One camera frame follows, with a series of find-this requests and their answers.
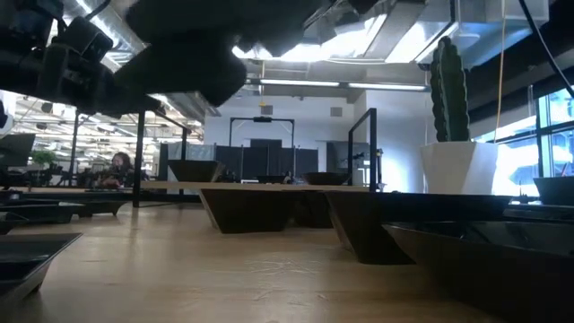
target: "woman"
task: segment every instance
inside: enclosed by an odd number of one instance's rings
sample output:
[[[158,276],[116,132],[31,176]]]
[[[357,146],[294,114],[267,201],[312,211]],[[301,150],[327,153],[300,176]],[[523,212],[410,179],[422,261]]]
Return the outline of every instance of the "woman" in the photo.
[[[103,177],[100,186],[104,188],[120,188],[131,186],[134,179],[134,166],[127,153],[116,153],[111,159],[111,167]]]

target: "glass window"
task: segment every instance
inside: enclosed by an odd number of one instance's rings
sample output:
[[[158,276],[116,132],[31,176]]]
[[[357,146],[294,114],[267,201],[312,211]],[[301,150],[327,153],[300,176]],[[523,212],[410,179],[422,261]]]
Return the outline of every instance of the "glass window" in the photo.
[[[574,131],[568,130],[552,135],[552,176],[574,176]]]
[[[496,195],[539,196],[534,179],[538,177],[538,145],[528,138],[499,145],[499,159],[492,191]]]
[[[548,100],[548,109],[550,110],[550,125],[558,125],[574,120],[574,100],[566,89],[549,94],[546,98]],[[544,98],[540,102],[541,107],[544,108],[543,100]]]
[[[510,137],[513,135],[518,135],[526,131],[536,130],[536,116],[528,117],[517,122],[511,123],[507,126],[500,127],[499,131],[497,132],[496,136],[500,140],[501,138]],[[491,140],[494,140],[494,131],[491,131],[488,134],[484,134],[478,136],[474,139],[476,142],[479,143],[487,143]]]

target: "computer monitor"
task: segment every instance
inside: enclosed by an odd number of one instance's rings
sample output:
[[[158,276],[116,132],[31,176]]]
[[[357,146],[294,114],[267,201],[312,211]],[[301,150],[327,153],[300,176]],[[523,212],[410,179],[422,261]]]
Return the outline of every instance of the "computer monitor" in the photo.
[[[0,139],[0,167],[28,165],[34,140],[34,134],[7,135]]]

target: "window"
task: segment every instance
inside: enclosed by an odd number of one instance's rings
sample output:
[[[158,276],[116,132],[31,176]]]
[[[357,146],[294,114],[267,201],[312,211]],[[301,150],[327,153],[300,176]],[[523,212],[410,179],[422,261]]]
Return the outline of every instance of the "window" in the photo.
[[[574,176],[574,100],[561,90],[531,104],[536,103],[538,116],[498,129],[499,159],[492,185],[496,195],[539,196],[535,178]],[[494,131],[474,140],[491,143]]]
[[[544,126],[559,125],[574,120],[574,100],[566,89],[541,98],[542,108],[547,108],[550,116]]]
[[[528,117],[517,122],[511,123],[507,126],[500,127],[496,136],[501,138],[511,137],[513,135],[518,135],[521,133],[525,133],[526,131],[533,131],[536,130],[536,116]],[[491,131],[488,134],[484,134],[478,136],[474,139],[476,142],[479,143],[488,143],[494,140],[494,131]]]
[[[496,195],[538,196],[534,179],[538,177],[536,138],[499,145],[499,159],[492,191]]]
[[[558,134],[553,134],[551,139],[551,176],[574,176],[574,165],[572,165],[572,155],[574,154],[574,131],[568,130]]]

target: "cactus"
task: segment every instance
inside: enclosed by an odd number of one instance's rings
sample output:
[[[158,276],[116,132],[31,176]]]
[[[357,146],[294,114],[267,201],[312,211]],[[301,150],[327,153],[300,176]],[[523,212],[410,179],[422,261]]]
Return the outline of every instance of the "cactus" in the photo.
[[[457,47],[449,37],[442,38],[433,53],[430,87],[437,140],[470,141],[465,71]]]

